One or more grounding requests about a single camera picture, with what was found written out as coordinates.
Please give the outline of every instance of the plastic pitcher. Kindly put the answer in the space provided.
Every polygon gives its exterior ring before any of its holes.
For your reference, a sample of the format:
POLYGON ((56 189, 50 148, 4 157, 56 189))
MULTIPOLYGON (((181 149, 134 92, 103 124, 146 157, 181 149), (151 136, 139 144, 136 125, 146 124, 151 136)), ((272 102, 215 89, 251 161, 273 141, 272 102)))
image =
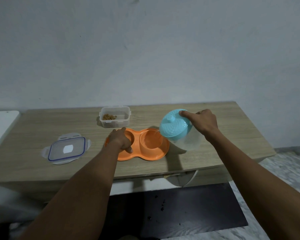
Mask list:
POLYGON ((167 113, 160 124, 159 132, 177 147, 193 151, 199 149, 203 135, 197 131, 192 123, 179 115, 180 110, 175 109, 167 113))

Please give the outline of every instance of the forearm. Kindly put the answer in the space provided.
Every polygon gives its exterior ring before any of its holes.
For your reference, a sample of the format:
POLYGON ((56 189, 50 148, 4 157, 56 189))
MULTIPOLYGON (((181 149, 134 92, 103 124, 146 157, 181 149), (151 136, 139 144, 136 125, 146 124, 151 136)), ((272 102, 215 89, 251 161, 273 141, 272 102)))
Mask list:
POLYGON ((271 239, 300 239, 300 193, 253 161, 220 131, 208 140, 271 239))
POLYGON ((119 151, 115 142, 103 148, 65 183, 21 239, 97 239, 119 151))

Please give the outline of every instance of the wooden table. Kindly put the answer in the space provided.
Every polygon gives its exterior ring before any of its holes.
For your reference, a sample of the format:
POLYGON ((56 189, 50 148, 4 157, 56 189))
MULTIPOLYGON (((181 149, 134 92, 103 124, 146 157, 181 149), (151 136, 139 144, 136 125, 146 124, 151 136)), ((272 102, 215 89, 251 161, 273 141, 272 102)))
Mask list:
MULTIPOLYGON (((162 118, 173 109, 187 109, 190 112, 211 109, 221 132, 248 156, 261 161, 275 155, 271 145, 236 102, 131 106, 130 109, 129 128, 134 130, 158 128, 162 118)), ((24 193, 56 192, 100 151, 112 131, 98 122, 100 110, 98 107, 28 110, 0 146, 0 185, 24 193), (50 146, 60 135, 72 132, 92 141, 83 156, 64 165, 53 165, 41 157, 44 147, 50 146)), ((197 151, 185 152, 171 144, 167 155, 157 161, 141 158, 119 161, 114 179, 162 176, 200 169, 211 169, 213 172, 216 168, 221 170, 218 172, 226 173, 215 149, 203 140, 197 151)), ((214 177, 220 176, 218 172, 213 173, 214 177)))

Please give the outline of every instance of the plastic lid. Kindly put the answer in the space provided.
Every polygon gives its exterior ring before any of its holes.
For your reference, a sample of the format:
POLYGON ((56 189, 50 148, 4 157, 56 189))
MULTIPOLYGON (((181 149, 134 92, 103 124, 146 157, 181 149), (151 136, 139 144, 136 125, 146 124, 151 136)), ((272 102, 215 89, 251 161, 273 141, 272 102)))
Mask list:
POLYGON ((173 138, 173 140, 179 140, 186 136, 192 124, 187 118, 179 115, 180 110, 186 109, 175 109, 167 113, 160 124, 160 134, 167 138, 173 138))
POLYGON ((56 141, 50 147, 48 160, 58 161, 80 157, 85 152, 85 144, 84 137, 56 141))

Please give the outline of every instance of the orange double pet bowl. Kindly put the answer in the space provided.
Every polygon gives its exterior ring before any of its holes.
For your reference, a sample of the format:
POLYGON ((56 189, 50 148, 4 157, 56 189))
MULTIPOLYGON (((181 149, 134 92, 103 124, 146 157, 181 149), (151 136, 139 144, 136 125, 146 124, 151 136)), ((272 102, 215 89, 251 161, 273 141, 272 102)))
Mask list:
POLYGON ((169 141, 163 137, 158 129, 143 129, 140 131, 126 128, 125 136, 131 141, 133 153, 121 150, 118 161, 126 161, 133 157, 141 157, 148 161, 158 160, 167 154, 169 141))

